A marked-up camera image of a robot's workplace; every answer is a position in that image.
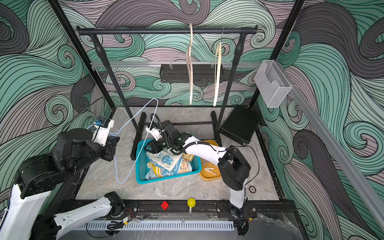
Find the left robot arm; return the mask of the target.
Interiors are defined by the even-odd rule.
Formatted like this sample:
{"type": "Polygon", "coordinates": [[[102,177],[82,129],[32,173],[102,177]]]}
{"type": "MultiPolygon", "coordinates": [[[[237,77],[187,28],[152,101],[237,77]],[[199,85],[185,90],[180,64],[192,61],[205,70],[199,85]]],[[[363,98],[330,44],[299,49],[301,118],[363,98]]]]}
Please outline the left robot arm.
{"type": "Polygon", "coordinates": [[[124,202],[116,192],[75,210],[39,215],[52,190],[99,159],[112,161],[119,137],[96,142],[93,133],[74,129],[58,134],[50,153],[21,163],[12,187],[10,206],[1,225],[2,240],[58,240],[94,219],[123,213],[124,202]]]}

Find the blue rabbit print towel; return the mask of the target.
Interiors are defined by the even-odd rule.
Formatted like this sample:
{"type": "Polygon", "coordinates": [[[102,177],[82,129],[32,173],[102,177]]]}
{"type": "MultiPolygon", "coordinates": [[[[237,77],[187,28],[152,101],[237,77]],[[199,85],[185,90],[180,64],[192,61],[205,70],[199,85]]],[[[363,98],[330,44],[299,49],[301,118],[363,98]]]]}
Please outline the blue rabbit print towel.
{"type": "Polygon", "coordinates": [[[146,152],[149,161],[147,167],[149,172],[146,174],[146,180],[170,177],[179,174],[181,168],[182,156],[173,155],[168,151],[162,151],[158,154],[146,152]]]}

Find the cream plastic hanger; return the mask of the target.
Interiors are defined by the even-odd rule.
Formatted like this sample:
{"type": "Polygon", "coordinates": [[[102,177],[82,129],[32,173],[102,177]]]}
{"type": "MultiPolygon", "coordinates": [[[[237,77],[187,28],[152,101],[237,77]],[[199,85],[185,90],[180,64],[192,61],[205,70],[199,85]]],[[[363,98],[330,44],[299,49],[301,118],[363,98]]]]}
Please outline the cream plastic hanger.
{"type": "Polygon", "coordinates": [[[215,85],[214,85],[214,101],[213,106],[217,105],[218,96],[219,96],[219,87],[220,87],[220,79],[221,79],[221,65],[222,65],[222,39],[223,39],[224,29],[222,30],[221,39],[216,48],[215,54],[215,85]]]}

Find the yellow striped towel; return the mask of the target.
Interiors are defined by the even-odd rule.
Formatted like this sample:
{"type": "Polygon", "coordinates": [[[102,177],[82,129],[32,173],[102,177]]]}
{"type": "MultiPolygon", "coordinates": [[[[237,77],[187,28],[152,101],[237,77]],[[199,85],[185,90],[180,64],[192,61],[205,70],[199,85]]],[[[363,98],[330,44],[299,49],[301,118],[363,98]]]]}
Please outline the yellow striped towel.
{"type": "Polygon", "coordinates": [[[182,157],[177,162],[177,164],[174,166],[172,170],[167,170],[166,168],[162,167],[160,164],[155,163],[154,160],[150,160],[147,163],[147,167],[150,170],[153,170],[154,174],[159,177],[168,177],[168,176],[174,176],[179,174],[185,174],[190,173],[193,168],[191,165],[191,160],[193,159],[190,155],[182,154],[182,157]]]}

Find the light blue wire hanger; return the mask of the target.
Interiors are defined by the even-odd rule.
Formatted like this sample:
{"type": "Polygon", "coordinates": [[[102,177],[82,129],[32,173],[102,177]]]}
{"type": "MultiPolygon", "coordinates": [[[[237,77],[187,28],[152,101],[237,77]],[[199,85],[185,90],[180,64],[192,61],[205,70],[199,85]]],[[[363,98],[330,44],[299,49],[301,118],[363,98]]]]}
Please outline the light blue wire hanger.
{"type": "MultiPolygon", "coordinates": [[[[120,133],[121,131],[123,130],[123,128],[130,122],[133,122],[133,120],[135,120],[135,117],[141,113],[151,102],[156,102],[156,105],[155,105],[155,113],[157,112],[157,109],[158,109],[158,106],[159,106],[159,100],[156,99],[156,98],[152,98],[150,99],[135,115],[133,115],[120,129],[117,133],[109,133],[109,135],[113,136],[113,137],[119,137],[120,136],[120,133]]],[[[123,185],[124,183],[127,182],[127,180],[129,179],[133,169],[135,168],[136,166],[136,163],[137,163],[137,158],[136,158],[136,151],[137,150],[134,150],[134,147],[137,147],[138,143],[141,141],[141,138],[142,138],[142,135],[143,135],[143,131],[144,131],[144,123],[145,123],[145,120],[146,120],[146,117],[144,117],[144,120],[140,120],[139,121],[139,124],[138,124],[138,129],[136,130],[136,133],[135,133],[135,137],[134,137],[134,141],[133,141],[133,152],[134,152],[134,157],[135,159],[133,160],[133,165],[127,175],[127,177],[125,178],[125,180],[123,182],[120,182],[119,181],[119,175],[118,175],[118,166],[117,166],[117,158],[114,157],[114,162],[115,162],[115,171],[116,171],[116,181],[117,181],[117,184],[119,185],[123,185]]]]}

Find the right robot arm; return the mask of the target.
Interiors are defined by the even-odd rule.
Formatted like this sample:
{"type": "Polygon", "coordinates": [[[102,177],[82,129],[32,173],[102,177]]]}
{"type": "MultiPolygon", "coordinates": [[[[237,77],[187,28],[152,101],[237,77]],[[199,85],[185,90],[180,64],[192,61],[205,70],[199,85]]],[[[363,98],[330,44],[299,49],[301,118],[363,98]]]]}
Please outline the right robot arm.
{"type": "Polygon", "coordinates": [[[237,147],[213,146],[189,133],[180,133],[170,121],[150,124],[146,131],[154,137],[145,146],[148,153],[158,156],[170,152],[172,157],[188,154],[217,166],[223,182],[230,188],[231,206],[238,210],[243,208],[246,202],[246,180],[251,166],[237,147]]]}

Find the white clothespin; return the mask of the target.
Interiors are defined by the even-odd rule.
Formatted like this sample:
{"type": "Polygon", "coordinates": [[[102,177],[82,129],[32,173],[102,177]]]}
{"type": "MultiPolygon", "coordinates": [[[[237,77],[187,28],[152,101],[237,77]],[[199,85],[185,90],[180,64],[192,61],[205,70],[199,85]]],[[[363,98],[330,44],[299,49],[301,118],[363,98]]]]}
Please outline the white clothespin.
{"type": "Polygon", "coordinates": [[[209,174],[210,176],[216,176],[217,174],[214,172],[215,168],[204,168],[204,170],[207,172],[207,175],[209,174]]]}

